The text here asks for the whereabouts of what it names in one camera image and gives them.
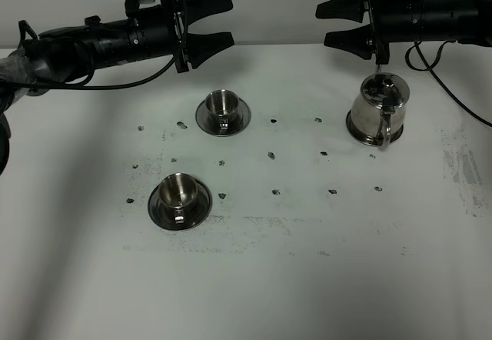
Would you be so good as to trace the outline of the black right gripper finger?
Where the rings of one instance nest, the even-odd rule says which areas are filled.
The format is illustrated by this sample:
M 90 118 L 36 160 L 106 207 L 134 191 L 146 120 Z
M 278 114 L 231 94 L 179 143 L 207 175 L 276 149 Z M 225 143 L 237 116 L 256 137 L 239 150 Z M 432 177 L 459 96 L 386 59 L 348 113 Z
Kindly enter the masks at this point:
M 315 17 L 318 19 L 343 19 L 362 23 L 365 0 L 330 0 L 319 4 Z
M 364 25 L 346 31 L 328 32 L 324 38 L 324 46 L 349 52 L 363 60 L 371 60 L 373 55 L 371 41 L 371 26 Z

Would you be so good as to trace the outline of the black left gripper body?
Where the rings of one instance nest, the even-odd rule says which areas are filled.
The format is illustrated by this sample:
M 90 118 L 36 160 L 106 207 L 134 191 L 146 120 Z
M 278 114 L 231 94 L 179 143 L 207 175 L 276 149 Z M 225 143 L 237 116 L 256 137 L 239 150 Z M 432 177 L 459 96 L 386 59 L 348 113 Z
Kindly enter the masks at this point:
M 189 71 L 188 63 L 185 59 L 185 48 L 178 51 L 183 39 L 184 25 L 181 0 L 160 0 L 161 13 L 163 14 L 162 43 L 166 55 L 172 55 L 178 73 Z

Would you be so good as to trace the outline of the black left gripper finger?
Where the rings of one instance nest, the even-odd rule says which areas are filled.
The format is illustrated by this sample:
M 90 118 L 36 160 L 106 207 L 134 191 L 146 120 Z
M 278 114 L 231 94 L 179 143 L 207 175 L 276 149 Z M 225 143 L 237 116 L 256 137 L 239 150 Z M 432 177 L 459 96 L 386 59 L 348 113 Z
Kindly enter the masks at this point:
M 230 32 L 213 34 L 188 34 L 185 51 L 188 63 L 192 68 L 198 68 L 210 57 L 230 48 L 234 45 L 234 39 Z
M 179 0 L 188 22 L 228 12 L 233 9 L 232 0 Z

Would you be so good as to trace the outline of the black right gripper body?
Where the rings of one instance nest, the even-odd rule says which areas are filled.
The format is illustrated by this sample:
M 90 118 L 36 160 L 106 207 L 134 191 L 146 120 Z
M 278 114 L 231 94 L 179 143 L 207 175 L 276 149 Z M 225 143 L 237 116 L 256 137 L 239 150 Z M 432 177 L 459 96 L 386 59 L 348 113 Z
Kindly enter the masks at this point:
M 376 63 L 389 62 L 389 44 L 421 40 L 422 0 L 367 0 Z

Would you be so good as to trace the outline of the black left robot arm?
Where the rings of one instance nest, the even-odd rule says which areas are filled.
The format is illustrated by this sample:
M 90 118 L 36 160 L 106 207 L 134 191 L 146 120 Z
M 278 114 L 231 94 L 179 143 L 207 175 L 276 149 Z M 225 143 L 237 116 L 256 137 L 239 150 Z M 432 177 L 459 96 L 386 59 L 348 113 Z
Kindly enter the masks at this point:
M 160 0 L 148 8 L 141 4 L 143 0 L 125 0 L 124 20 L 103 23 L 95 15 L 82 26 L 40 35 L 20 21 L 18 47 L 1 60 L 1 111 L 24 96 L 49 90 L 91 91 L 89 82 L 99 69 L 168 56 L 159 75 L 172 65 L 187 72 L 234 45 L 230 32 L 188 31 L 198 20 L 232 10 L 232 0 Z

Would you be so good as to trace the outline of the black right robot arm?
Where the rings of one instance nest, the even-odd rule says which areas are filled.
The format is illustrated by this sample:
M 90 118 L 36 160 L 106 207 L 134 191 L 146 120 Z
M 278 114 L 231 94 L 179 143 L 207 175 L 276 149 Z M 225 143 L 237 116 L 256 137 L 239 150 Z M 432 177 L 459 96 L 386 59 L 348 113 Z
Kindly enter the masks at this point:
M 317 6 L 318 19 L 367 25 L 328 32 L 324 45 L 386 65 L 390 45 L 400 42 L 458 42 L 491 46 L 491 0 L 330 0 Z

